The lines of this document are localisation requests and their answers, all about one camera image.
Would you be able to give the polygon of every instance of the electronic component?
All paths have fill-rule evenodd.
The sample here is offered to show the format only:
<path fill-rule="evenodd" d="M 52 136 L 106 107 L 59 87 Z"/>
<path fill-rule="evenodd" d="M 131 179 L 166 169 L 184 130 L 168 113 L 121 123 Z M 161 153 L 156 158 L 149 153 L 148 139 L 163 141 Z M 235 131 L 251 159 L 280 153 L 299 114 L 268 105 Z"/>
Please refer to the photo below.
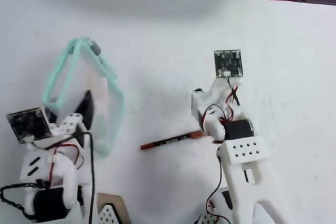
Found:
<path fill-rule="evenodd" d="M 25 143 L 25 137 L 41 140 L 52 136 L 46 115 L 40 107 L 7 114 L 7 119 L 20 144 Z"/>
<path fill-rule="evenodd" d="M 225 140 L 233 140 L 253 136 L 253 127 L 249 120 L 237 120 L 224 123 Z"/>
<path fill-rule="evenodd" d="M 243 76 L 240 50 L 217 50 L 214 51 L 214 55 L 218 78 Z"/>

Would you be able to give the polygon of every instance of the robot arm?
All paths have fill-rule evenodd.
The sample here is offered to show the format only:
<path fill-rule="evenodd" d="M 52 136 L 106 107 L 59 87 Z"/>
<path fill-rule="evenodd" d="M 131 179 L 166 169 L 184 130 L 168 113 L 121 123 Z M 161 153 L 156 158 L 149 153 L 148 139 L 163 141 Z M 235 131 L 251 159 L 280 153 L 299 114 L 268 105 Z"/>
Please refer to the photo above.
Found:
<path fill-rule="evenodd" d="M 262 136 L 254 136 L 239 101 L 232 98 L 237 96 L 240 80 L 235 78 L 231 86 L 228 78 L 217 78 L 208 92 L 197 89 L 192 93 L 192 115 L 205 135 L 222 143 L 217 157 L 228 187 L 228 191 L 220 193 L 227 204 L 223 206 L 223 197 L 214 195 L 197 223 L 207 220 L 207 216 L 231 224 L 290 223 L 265 141 Z"/>

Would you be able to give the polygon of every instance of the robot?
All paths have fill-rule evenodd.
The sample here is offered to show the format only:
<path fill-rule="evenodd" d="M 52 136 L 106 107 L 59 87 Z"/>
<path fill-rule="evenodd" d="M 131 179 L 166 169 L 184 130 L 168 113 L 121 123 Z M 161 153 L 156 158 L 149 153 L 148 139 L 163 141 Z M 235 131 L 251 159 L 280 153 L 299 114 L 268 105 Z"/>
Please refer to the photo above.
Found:
<path fill-rule="evenodd" d="M 65 94 L 81 57 L 85 62 L 81 68 L 89 78 L 88 90 L 75 110 L 64 110 Z M 59 96 L 52 97 L 67 61 L 69 75 Z M 93 164 L 93 149 L 108 155 L 121 121 L 124 102 L 116 77 L 93 40 L 73 39 L 51 72 L 43 94 L 44 106 L 7 115 L 26 152 L 20 183 L 2 187 L 0 199 L 19 209 L 29 223 L 93 224 L 101 223 L 102 216 L 106 216 L 104 223 L 109 223 L 108 217 L 116 215 L 111 206 L 104 207 L 108 215 L 98 215 Z M 5 197 L 4 191 L 12 188 L 24 188 L 23 206 Z"/>
<path fill-rule="evenodd" d="M 290 223 L 265 140 L 255 136 L 237 97 L 243 77 L 240 50 L 214 54 L 217 78 L 208 92 L 192 92 L 192 115 L 204 135 L 221 143 L 216 153 L 221 179 L 195 224 Z M 222 169 L 225 188 L 219 188 Z"/>
<path fill-rule="evenodd" d="M 100 49 L 88 38 L 72 40 L 66 55 L 75 55 L 82 46 L 89 50 L 95 62 L 90 72 L 109 76 L 106 73 L 109 67 L 100 58 Z M 240 50 L 215 51 L 217 78 L 211 89 L 192 92 L 192 115 L 204 135 L 212 136 L 215 143 L 221 144 L 216 153 L 221 179 L 195 224 L 291 222 L 270 165 L 265 140 L 255 135 L 239 103 L 237 90 L 243 77 L 241 62 Z M 60 66 L 62 63 L 53 71 L 53 78 L 59 74 Z M 104 150 L 106 145 L 98 139 L 93 140 L 92 126 L 95 121 L 99 125 L 107 124 L 107 88 L 113 86 L 113 82 L 95 80 L 77 108 L 62 121 L 57 120 L 55 113 L 60 103 L 51 102 L 49 97 L 53 80 L 44 95 L 45 107 L 7 115 L 17 139 L 26 144 L 27 151 L 20 184 L 1 188 L 0 198 L 33 222 L 99 223 L 93 149 Z M 114 89 L 114 93 L 117 100 L 122 100 L 118 89 Z M 227 182 L 225 188 L 219 188 L 222 170 Z M 4 197 L 4 190 L 21 187 L 25 188 L 24 206 Z"/>

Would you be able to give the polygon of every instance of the black wire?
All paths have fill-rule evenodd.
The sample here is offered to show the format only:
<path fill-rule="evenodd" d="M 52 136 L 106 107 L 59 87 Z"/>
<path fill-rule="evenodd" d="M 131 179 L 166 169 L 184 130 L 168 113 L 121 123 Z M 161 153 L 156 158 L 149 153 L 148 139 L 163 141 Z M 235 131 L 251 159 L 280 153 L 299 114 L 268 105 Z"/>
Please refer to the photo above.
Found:
<path fill-rule="evenodd" d="M 209 202 L 209 200 L 210 200 L 211 197 L 217 192 L 217 190 L 218 190 L 219 187 L 221 186 L 220 184 L 222 183 L 222 164 L 221 164 L 221 159 L 220 159 L 220 157 L 218 157 L 218 161 L 219 161 L 219 169 L 220 169 L 220 171 L 221 171 L 221 176 L 220 176 L 220 178 L 219 178 L 218 186 L 216 187 L 216 189 L 210 194 L 210 196 L 209 196 L 209 197 L 207 198 L 207 200 L 206 200 L 205 209 L 206 209 L 207 214 L 212 215 L 212 216 L 215 216 L 215 217 L 218 217 L 218 218 L 223 218 L 224 220 L 227 221 L 228 224 L 231 224 L 231 222 L 230 222 L 230 221 L 228 220 L 228 218 L 226 218 L 225 216 L 212 214 L 212 213 L 210 213 L 209 210 L 208 210 L 208 202 Z"/>
<path fill-rule="evenodd" d="M 80 165 L 77 167 L 77 170 L 79 170 L 82 167 L 82 165 L 84 164 L 84 157 L 81 156 L 81 158 L 82 158 L 82 163 L 80 163 Z"/>
<path fill-rule="evenodd" d="M 91 133 L 88 132 L 88 131 L 79 132 L 79 133 L 74 134 L 74 135 L 71 135 L 71 136 L 69 136 L 69 137 L 67 137 L 67 138 L 65 138 L 65 139 L 62 139 L 62 140 L 56 142 L 55 144 L 51 144 L 51 145 L 49 145 L 49 146 L 47 146 L 47 147 L 37 146 L 34 142 L 32 142 L 32 145 L 35 146 L 36 148 L 39 148 L 39 149 L 42 149 L 42 150 L 46 150 L 46 151 L 47 151 L 47 150 L 50 150 L 50 149 L 52 149 L 52 148 L 58 147 L 59 145 L 65 143 L 65 142 L 67 142 L 67 141 L 69 141 L 69 140 L 71 140 L 71 139 L 73 139 L 73 138 L 77 138 L 78 136 L 88 135 L 88 134 L 91 134 Z"/>
<path fill-rule="evenodd" d="M 25 208 L 22 205 L 17 204 L 13 201 L 10 201 L 10 200 L 6 199 L 5 196 L 4 196 L 4 190 L 13 189 L 13 188 L 22 188 L 22 187 L 44 188 L 43 186 L 41 186 L 37 183 L 21 183 L 21 184 L 13 184 L 13 185 L 9 185 L 9 186 L 4 186 L 4 187 L 0 188 L 0 199 L 1 199 L 2 202 L 7 203 L 7 204 L 11 205 L 12 207 L 15 207 L 15 208 L 19 209 L 22 212 L 22 214 L 28 220 L 35 220 L 36 219 L 35 215 L 27 214 Z"/>
<path fill-rule="evenodd" d="M 229 84 L 229 86 L 231 88 L 231 92 L 232 92 L 233 98 L 235 99 L 237 105 L 240 106 L 240 102 L 239 102 L 238 96 L 236 94 L 236 90 L 231 86 L 230 78 L 227 77 L 226 80 L 227 80 L 227 83 Z"/>
<path fill-rule="evenodd" d="M 91 195 L 91 204 L 90 204 L 90 216 L 89 216 L 89 224 L 92 224 L 92 214 L 93 214 L 93 201 L 95 199 L 95 180 L 94 180 L 94 171 L 95 165 L 93 163 L 93 139 L 92 134 L 88 131 L 82 132 L 89 134 L 90 136 L 90 158 L 91 158 L 91 175 L 92 175 L 92 195 Z"/>

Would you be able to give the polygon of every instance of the circuit board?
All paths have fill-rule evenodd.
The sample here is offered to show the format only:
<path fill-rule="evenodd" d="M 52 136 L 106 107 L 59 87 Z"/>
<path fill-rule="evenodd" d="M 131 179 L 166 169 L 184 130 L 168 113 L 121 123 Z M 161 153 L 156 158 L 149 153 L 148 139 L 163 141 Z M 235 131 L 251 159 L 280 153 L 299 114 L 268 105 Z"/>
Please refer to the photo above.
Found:
<path fill-rule="evenodd" d="M 7 114 L 7 119 L 20 144 L 25 143 L 24 138 L 28 136 L 34 136 L 34 140 L 52 136 L 46 115 L 40 107 Z"/>
<path fill-rule="evenodd" d="M 243 77 L 240 50 L 216 50 L 214 55 L 218 78 Z"/>

